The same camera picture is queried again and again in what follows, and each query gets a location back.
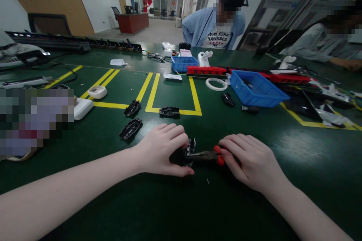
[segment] white tape roll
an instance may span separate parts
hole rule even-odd
[[[107,89],[102,86],[95,86],[88,90],[89,96],[93,97],[94,99],[101,99],[106,96],[107,93]]]
[[[214,87],[213,85],[210,84],[210,81],[219,82],[220,84],[223,85],[223,87],[221,87],[221,88]],[[206,80],[206,85],[207,85],[210,89],[216,90],[216,91],[224,91],[225,89],[227,89],[227,84],[226,84],[223,80],[218,79],[218,78],[209,78],[208,80]]]

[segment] person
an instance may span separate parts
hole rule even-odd
[[[245,18],[237,11],[245,0],[218,0],[216,6],[200,9],[182,21],[184,42],[193,47],[232,49],[244,33]]]
[[[361,2],[322,19],[309,28],[292,46],[280,52],[309,60],[331,63],[351,71],[362,67],[355,50],[348,42],[350,35],[362,24]]]
[[[169,160],[176,149],[188,145],[188,140],[180,125],[157,125],[132,148],[0,195],[0,240],[38,240],[105,190],[136,174],[194,175],[192,168],[172,164]],[[221,139],[219,145],[223,147],[221,154],[233,175],[262,193],[301,240],[351,240],[291,184],[272,150],[264,143],[253,136],[233,134]]]

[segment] green workbench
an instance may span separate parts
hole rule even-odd
[[[141,45],[144,50],[163,52],[160,44]],[[203,49],[191,51],[197,56]],[[255,56],[251,52],[213,50],[213,53],[209,59],[212,66],[263,69],[270,68],[275,61],[270,56]],[[110,66],[114,58],[123,58],[128,65]],[[49,147],[28,161],[0,161],[0,194],[134,146],[155,125],[174,122],[183,125],[190,138],[196,138],[197,151],[212,149],[228,134],[250,134],[260,139],[274,151],[295,186],[353,239],[362,240],[362,114],[356,109],[339,110],[357,124],[353,129],[323,128],[321,124],[310,125],[314,121],[303,116],[298,121],[281,105],[262,109],[258,115],[242,112],[231,88],[227,92],[237,105],[227,107],[220,92],[206,87],[204,78],[166,81],[162,74],[171,72],[171,63],[158,63],[141,53],[92,49],[88,54],[62,56],[54,62],[78,69],[78,79],[67,84],[77,97],[100,78],[116,74],[108,80],[108,95],[98,101],[99,106],[84,119],[75,121],[73,128],[63,131],[61,138],[52,140]],[[302,59],[297,63],[343,82],[341,87],[346,90],[362,90],[360,74]],[[17,71],[2,75],[0,81],[39,75],[58,78],[66,73],[67,70],[59,67]],[[143,126],[133,140],[125,142],[118,134],[130,118],[125,117],[122,108],[137,97],[142,97],[142,108],[136,117],[143,120]],[[175,120],[160,118],[154,111],[164,106],[180,107],[185,114]],[[226,166],[199,162],[193,168],[192,177],[140,174],[127,179],[42,240],[298,239],[274,207],[260,193],[238,182]]]

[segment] blue jacket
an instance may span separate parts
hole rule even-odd
[[[190,43],[192,47],[201,47],[207,35],[216,26],[216,8],[203,8],[191,15],[187,16],[182,21],[182,33],[184,35],[184,42]],[[241,12],[236,12],[233,26],[231,28],[232,38],[225,49],[232,49],[235,40],[238,36],[244,33],[245,17]]]

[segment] red desk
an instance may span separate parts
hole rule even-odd
[[[148,27],[148,13],[142,14],[120,14],[117,15],[117,21],[121,33],[135,34]]]

